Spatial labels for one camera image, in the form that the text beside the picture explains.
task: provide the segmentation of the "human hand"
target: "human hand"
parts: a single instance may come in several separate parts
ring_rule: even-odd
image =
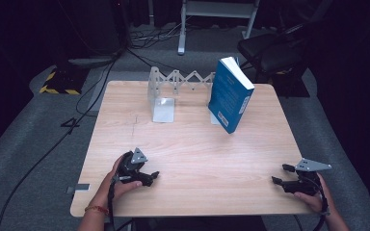
[[[320,175],[319,173],[317,173],[317,175],[320,178],[321,186],[323,188],[324,195],[326,196],[326,199],[329,203],[329,207],[330,208],[334,207],[333,201],[332,201],[332,198],[331,198],[331,195],[330,195],[330,190],[327,187],[327,184],[326,184],[323,176]],[[323,207],[323,202],[322,202],[322,199],[321,199],[320,192],[317,192],[314,195],[308,195],[308,194],[305,194],[305,193],[302,193],[302,192],[294,192],[294,196],[296,196],[302,202],[304,202],[306,205],[308,205],[308,207],[310,207],[312,211],[314,211],[316,213],[321,212],[322,207]]]
[[[101,182],[100,187],[98,188],[97,193],[90,202],[90,205],[98,205],[107,208],[108,201],[108,191],[110,188],[111,180],[116,173],[117,167],[119,167],[119,162],[121,161],[122,156],[120,156],[113,165],[111,171],[106,175],[106,177]],[[127,184],[122,184],[117,182],[114,187],[114,199],[120,198],[123,194],[128,193],[134,189],[139,188],[143,183],[141,181],[133,181]]]
[[[341,217],[341,215],[338,213],[338,210],[335,208],[335,204],[334,201],[332,200],[330,189],[329,187],[327,187],[326,181],[324,181],[323,176],[318,174],[318,177],[320,178],[320,183],[321,186],[323,187],[324,196],[326,197],[327,202],[329,203],[330,215],[326,216],[326,222],[327,226],[329,227],[329,230],[331,231],[350,230],[343,217]],[[319,192],[313,196],[307,195],[302,192],[294,192],[294,195],[298,197],[302,202],[307,204],[314,212],[316,213],[321,212],[323,203]]]

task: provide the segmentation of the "book cover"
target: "book cover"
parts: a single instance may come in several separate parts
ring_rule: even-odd
[[[253,91],[253,83],[233,57],[218,61],[208,108],[228,134],[236,130]]]

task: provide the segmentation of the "black chair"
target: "black chair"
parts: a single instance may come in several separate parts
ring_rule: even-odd
[[[240,40],[237,49],[246,58],[241,64],[242,70],[253,67],[256,70],[253,79],[255,83],[260,76],[265,76],[268,81],[275,74],[289,76],[290,93],[306,69],[307,44],[323,21],[305,22],[281,33],[267,31],[262,35]]]

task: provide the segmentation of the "cable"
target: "cable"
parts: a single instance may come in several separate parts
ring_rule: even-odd
[[[320,187],[317,183],[315,183],[313,180],[307,177],[302,176],[302,179],[311,183],[314,187],[318,189],[318,191],[321,194],[321,200],[322,200],[321,216],[320,216],[320,220],[318,221],[317,225],[314,228],[314,231],[319,231],[321,227],[323,226],[324,222],[326,221],[326,213],[327,213],[327,209],[329,208],[329,203],[327,201],[326,195],[324,194],[322,187]]]
[[[151,59],[149,59],[149,58],[147,58],[147,57],[139,56],[139,55],[135,54],[134,52],[132,52],[132,51],[131,51],[130,49],[128,49],[128,48],[127,48],[127,51],[128,51],[130,54],[132,54],[133,56],[137,57],[139,60],[141,60],[143,63],[145,63],[145,64],[146,64],[146,65],[148,65],[149,67],[152,67],[152,65],[151,65],[151,64],[149,64],[149,63],[147,63],[147,62],[145,61],[145,59],[146,59],[146,60],[149,60],[149,61],[151,61],[151,62],[157,63],[157,64],[164,65],[164,66],[169,67],[169,68],[172,68],[172,69],[177,69],[177,70],[181,71],[182,73],[186,73],[186,74],[188,74],[188,75],[190,74],[190,73],[188,73],[188,72],[186,72],[186,71],[180,70],[179,68],[175,68],[175,67],[170,66],[170,65],[162,64],[162,63],[159,63],[159,62],[157,62],[157,61],[153,61],[153,60],[151,60]],[[166,75],[166,74],[164,74],[162,71],[160,71],[160,73],[161,73],[162,75],[164,75],[165,77],[167,77],[167,75]]]
[[[113,67],[113,65],[116,63],[116,60],[119,58],[119,55],[120,55],[120,52],[117,53],[116,55],[116,59],[114,59],[113,63],[110,65],[108,71],[107,71],[107,75],[106,75],[106,79],[104,81],[104,84],[100,90],[100,92],[103,92],[104,90],[104,87],[107,83],[107,79],[108,79],[108,76],[110,74],[110,70],[111,68]],[[92,109],[92,107],[94,106],[94,104],[97,102],[97,100],[99,99],[100,97],[100,94],[95,98],[94,102],[91,104],[91,106],[86,110],[85,113],[83,113],[75,123],[73,123],[70,128],[59,138],[59,140],[26,172],[26,174],[20,179],[20,181],[16,184],[16,186],[13,188],[13,190],[11,191],[9,197],[7,198],[7,200],[5,201],[5,204],[4,204],[4,207],[2,208],[2,211],[1,211],[1,214],[0,214],[0,227],[1,227],[1,223],[2,223],[2,220],[3,220],[3,216],[5,214],[5,211],[6,211],[6,208],[9,204],[9,202],[11,201],[14,193],[16,192],[16,190],[19,188],[19,186],[23,183],[23,181],[29,176],[29,174],[65,139],[65,137],[68,135],[68,133],[74,129],[74,127],[76,127],[76,125],[87,115],[87,113]]]
[[[294,219],[296,220],[297,224],[299,225],[300,231],[303,231],[303,227],[302,227],[302,224],[300,223],[299,217],[297,217],[297,215],[293,215],[293,216],[294,216]]]
[[[80,101],[83,99],[83,97],[89,93],[95,86],[97,86],[98,83],[100,83],[100,81],[103,79],[103,75],[104,75],[104,71],[107,69],[108,66],[106,66],[103,71],[101,72],[101,77],[97,80],[97,82],[95,82],[79,99],[79,101],[77,101],[77,104],[76,104],[76,112],[79,113],[79,114],[83,114],[82,112],[80,112],[78,106],[79,106],[79,103]],[[91,116],[91,117],[97,117],[97,115],[86,115],[86,116]]]

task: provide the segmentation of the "wooden table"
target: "wooden table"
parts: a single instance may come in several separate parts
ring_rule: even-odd
[[[281,165],[302,158],[272,86],[255,85],[235,133],[210,122],[206,89],[181,88],[174,123],[151,121],[147,82],[108,84],[70,208],[76,217],[93,198],[113,162],[139,147],[148,157],[141,172],[160,171],[151,187],[125,194],[117,217],[220,216],[310,213],[272,176],[297,180]]]

